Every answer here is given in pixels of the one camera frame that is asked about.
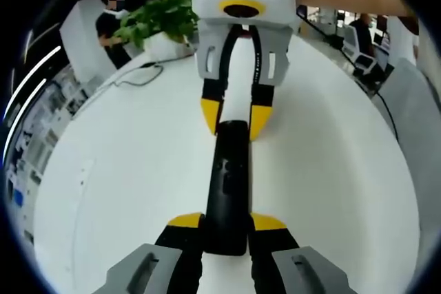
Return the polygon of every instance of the white planter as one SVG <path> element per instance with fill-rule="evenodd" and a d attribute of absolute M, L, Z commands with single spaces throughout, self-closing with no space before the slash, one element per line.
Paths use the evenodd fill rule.
<path fill-rule="evenodd" d="M 164 32 L 145 39 L 144 52 L 148 54 L 150 61 L 174 60 L 194 53 L 191 47 L 171 40 Z"/>

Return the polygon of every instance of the potted plant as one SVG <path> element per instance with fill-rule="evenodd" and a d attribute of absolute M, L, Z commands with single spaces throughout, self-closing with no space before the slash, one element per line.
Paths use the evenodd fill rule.
<path fill-rule="evenodd" d="M 151 53 L 152 60 L 168 60 L 191 54 L 187 40 L 197 21 L 192 0 L 149 0 L 121 19 L 114 36 Z"/>

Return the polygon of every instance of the white round table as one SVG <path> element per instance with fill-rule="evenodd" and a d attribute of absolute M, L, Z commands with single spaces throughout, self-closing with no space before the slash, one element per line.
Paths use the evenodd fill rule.
<path fill-rule="evenodd" d="M 402 293 L 418 252 L 418 210 L 400 148 L 371 101 L 294 36 L 273 114 L 252 143 L 252 208 L 285 222 L 359 294 Z M 252 42 L 236 44 L 223 119 L 247 119 Z M 62 294 L 91 293 L 107 270 L 154 243 L 175 216 L 205 212 L 215 137 L 194 58 L 145 87 L 105 90 L 55 147 L 35 207 L 42 273 Z M 155 69 L 124 80 L 145 80 Z M 249 256 L 204 254 L 198 293 L 255 293 Z"/>

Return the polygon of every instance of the led light strip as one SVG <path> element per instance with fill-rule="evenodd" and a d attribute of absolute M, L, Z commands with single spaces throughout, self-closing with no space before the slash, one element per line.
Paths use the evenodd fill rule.
<path fill-rule="evenodd" d="M 29 95 L 29 97 L 26 99 L 25 103 L 23 104 L 23 106 L 21 107 L 19 113 L 17 114 L 17 117 L 14 119 L 13 124 L 11 125 L 11 128 L 8 132 L 8 137 L 6 138 L 6 143 L 5 143 L 5 147 L 3 150 L 3 158 L 1 163 L 3 164 L 3 166 L 5 167 L 5 157 L 6 157 L 6 153 L 8 152 L 9 149 L 9 144 L 11 142 L 12 136 L 14 135 L 15 129 L 17 128 L 17 125 L 20 122 L 21 117 L 23 116 L 24 112 L 26 111 L 26 108 L 28 108 L 29 104 L 32 102 L 32 99 L 37 95 L 37 93 L 41 90 L 41 88 L 44 86 L 44 84 L 46 83 L 47 79 L 43 79 L 38 86 L 35 88 L 34 91 L 32 91 L 32 93 Z"/>
<path fill-rule="evenodd" d="M 3 115 L 3 119 L 5 119 L 6 114 L 9 112 L 9 109 L 11 105 L 13 104 L 15 98 L 19 94 L 20 90 L 23 88 L 23 86 L 26 84 L 27 81 L 29 81 L 29 78 L 32 77 L 32 75 L 48 60 L 50 59 L 55 53 L 57 53 L 59 50 L 61 50 L 61 46 L 55 47 L 52 51 L 50 51 L 48 54 L 44 56 L 29 72 L 29 74 L 26 75 L 26 77 L 22 80 L 20 85 L 17 87 L 17 89 L 14 91 L 14 93 L 11 96 L 11 99 L 8 101 L 8 105 L 6 106 L 5 114 Z"/>

